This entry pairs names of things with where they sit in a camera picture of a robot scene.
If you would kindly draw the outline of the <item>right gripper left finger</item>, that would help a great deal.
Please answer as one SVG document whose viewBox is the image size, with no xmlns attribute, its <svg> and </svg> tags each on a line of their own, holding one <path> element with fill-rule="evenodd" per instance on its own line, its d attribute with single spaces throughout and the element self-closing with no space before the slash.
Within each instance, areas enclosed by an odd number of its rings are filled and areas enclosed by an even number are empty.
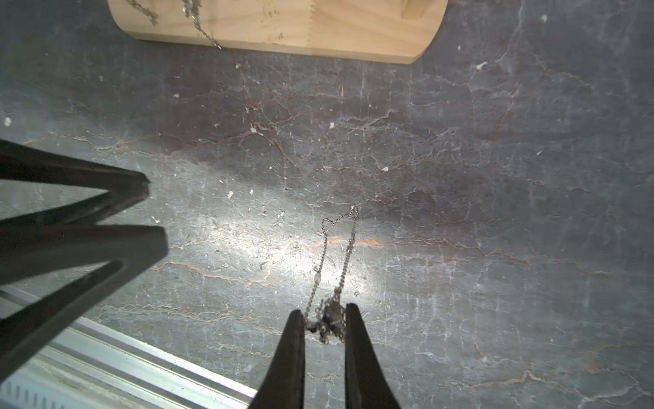
<svg viewBox="0 0 654 409">
<path fill-rule="evenodd" d="M 305 387 L 305 325 L 299 309 L 286 321 L 278 347 L 249 409 L 302 409 Z"/>
</svg>

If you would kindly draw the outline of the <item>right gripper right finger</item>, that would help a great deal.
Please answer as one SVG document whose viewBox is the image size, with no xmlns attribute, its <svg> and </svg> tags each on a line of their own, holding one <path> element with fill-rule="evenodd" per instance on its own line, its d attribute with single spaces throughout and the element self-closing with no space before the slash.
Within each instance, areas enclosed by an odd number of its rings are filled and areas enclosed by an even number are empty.
<svg viewBox="0 0 654 409">
<path fill-rule="evenodd" d="M 345 397 L 347 409 L 394 408 L 400 404 L 380 367 L 359 307 L 346 307 Z"/>
</svg>

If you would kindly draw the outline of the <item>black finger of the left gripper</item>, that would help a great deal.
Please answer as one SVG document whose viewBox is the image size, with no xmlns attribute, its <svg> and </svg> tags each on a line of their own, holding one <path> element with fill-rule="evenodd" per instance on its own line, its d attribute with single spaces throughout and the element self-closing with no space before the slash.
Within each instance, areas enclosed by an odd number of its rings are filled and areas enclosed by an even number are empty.
<svg viewBox="0 0 654 409">
<path fill-rule="evenodd" d="M 3 219 L 3 228 L 93 225 L 148 199 L 146 175 L 1 141 L 1 178 L 104 193 L 66 206 Z"/>
</svg>

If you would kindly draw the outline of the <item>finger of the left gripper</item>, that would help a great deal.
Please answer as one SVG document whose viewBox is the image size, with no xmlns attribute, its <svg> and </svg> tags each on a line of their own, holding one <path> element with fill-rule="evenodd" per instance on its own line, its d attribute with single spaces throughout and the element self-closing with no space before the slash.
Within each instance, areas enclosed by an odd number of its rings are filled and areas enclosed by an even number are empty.
<svg viewBox="0 0 654 409">
<path fill-rule="evenodd" d="M 169 251 L 158 226 L 4 228 L 1 283 L 93 265 L 95 270 L 1 321 L 6 379 L 89 309 L 144 273 Z"/>
</svg>

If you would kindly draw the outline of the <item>wooden jewelry display stand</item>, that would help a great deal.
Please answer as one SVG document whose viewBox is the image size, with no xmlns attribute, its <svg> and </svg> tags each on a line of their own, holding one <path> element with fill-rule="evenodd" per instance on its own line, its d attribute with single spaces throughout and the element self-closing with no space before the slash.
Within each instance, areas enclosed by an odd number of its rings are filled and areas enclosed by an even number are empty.
<svg viewBox="0 0 654 409">
<path fill-rule="evenodd" d="M 111 1 L 136 39 L 410 64 L 432 43 L 446 1 Z"/>
</svg>

